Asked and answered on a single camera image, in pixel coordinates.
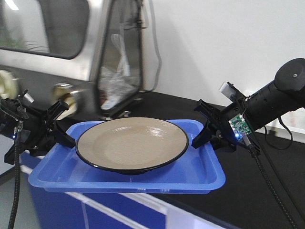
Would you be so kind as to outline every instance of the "plate rim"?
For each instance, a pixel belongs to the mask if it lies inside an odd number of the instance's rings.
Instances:
[[[163,120],[163,119],[158,119],[158,118],[149,118],[149,117],[127,117],[127,118],[147,118],[147,119],[154,119],[154,120],[158,120],[158,121],[164,121],[164,122],[168,122],[172,125],[175,125],[176,127],[178,127],[185,135],[186,137],[186,143],[185,143],[185,146],[183,148],[183,150],[175,157],[173,157],[172,159],[166,161],[166,162],[163,162],[161,164],[158,164],[158,165],[154,165],[154,166],[151,166],[151,167],[144,167],[144,168],[135,168],[135,169],[117,169],[117,168],[110,168],[110,167],[104,167],[104,166],[101,166],[101,165],[98,165],[96,163],[93,163],[89,160],[87,160],[86,158],[84,158],[79,150],[78,150],[78,143],[79,143],[79,140],[80,138],[87,132],[89,131],[90,129],[98,126],[98,125],[102,125],[104,123],[107,123],[107,122],[110,122],[110,121],[115,121],[115,120],[120,120],[120,119],[126,119],[126,118],[117,118],[117,119],[112,119],[112,120],[107,120],[107,121],[104,121],[102,123],[98,123],[92,127],[90,127],[89,129],[87,129],[85,132],[83,132],[79,138],[77,139],[76,141],[76,145],[75,145],[75,151],[77,153],[77,155],[79,156],[79,158],[84,161],[85,163],[87,163],[88,165],[90,166],[93,166],[93,167],[96,167],[96,168],[99,168],[99,169],[103,169],[103,170],[106,170],[106,171],[111,171],[111,172],[117,172],[117,173],[121,173],[121,174],[126,174],[126,175],[137,175],[137,174],[140,174],[140,173],[144,173],[144,172],[147,172],[147,171],[150,171],[150,170],[153,170],[155,168],[160,168],[160,167],[163,167],[165,165],[168,165],[172,162],[174,162],[175,160],[179,159],[185,152],[186,150],[188,149],[189,147],[189,136],[188,134],[185,132],[185,130],[183,130],[181,127],[179,127],[178,125],[176,125],[175,123],[172,123],[172,122],[169,122],[167,120]]]

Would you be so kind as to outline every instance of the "floor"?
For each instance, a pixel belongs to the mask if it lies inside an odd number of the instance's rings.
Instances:
[[[6,229],[14,197],[15,179],[0,176],[0,229]],[[28,187],[26,175],[21,173],[20,199],[14,229],[40,229]]]

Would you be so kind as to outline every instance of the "white wall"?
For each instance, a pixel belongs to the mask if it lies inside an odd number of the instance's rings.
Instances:
[[[152,2],[163,60],[157,92],[228,105],[218,91],[224,81],[241,92],[255,92],[284,63],[305,57],[303,0]],[[146,30],[147,88],[156,67],[152,45],[151,30]]]

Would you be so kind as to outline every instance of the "black countertop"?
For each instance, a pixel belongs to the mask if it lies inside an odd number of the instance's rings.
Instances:
[[[205,117],[193,111],[196,102],[153,92],[144,94],[143,102],[130,107],[129,110],[131,117],[193,119],[204,124]],[[258,134],[258,139],[268,152],[278,174],[305,218],[305,144],[293,142],[289,149],[279,151],[268,147],[262,134]],[[286,139],[275,138],[274,141],[279,145],[288,144]],[[153,195],[223,226],[226,226],[223,222],[227,222],[245,229],[291,228],[247,150],[238,147],[236,151],[232,152],[229,148],[222,148],[216,150],[216,155],[226,175],[226,183],[220,189],[206,195]],[[305,222],[280,185],[266,156],[261,154],[259,157],[298,228],[305,228]]]

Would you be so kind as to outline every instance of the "green circuit board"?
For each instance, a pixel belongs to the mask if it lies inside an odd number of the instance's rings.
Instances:
[[[241,140],[243,136],[248,135],[252,132],[249,125],[241,114],[238,114],[232,119],[230,119],[229,124],[237,140]]]

